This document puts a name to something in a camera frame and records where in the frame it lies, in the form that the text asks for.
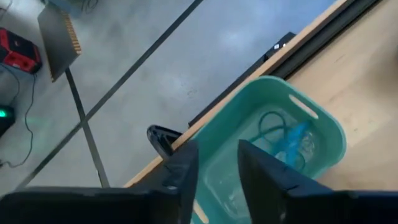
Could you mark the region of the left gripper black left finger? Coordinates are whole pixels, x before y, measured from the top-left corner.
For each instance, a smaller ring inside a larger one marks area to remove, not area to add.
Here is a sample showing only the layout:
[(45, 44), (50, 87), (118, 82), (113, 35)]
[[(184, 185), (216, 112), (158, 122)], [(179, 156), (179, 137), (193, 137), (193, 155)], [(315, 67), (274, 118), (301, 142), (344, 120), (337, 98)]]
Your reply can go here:
[(133, 185), (134, 223), (190, 223), (197, 181), (198, 146), (189, 141)]

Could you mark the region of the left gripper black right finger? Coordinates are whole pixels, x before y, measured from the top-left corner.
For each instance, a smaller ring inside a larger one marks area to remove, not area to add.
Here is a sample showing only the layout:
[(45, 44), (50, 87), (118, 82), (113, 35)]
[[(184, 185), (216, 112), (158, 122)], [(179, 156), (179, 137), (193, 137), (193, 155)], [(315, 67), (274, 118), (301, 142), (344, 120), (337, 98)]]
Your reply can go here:
[(331, 216), (331, 189), (247, 140), (238, 143), (238, 168), (252, 223), (321, 223)]

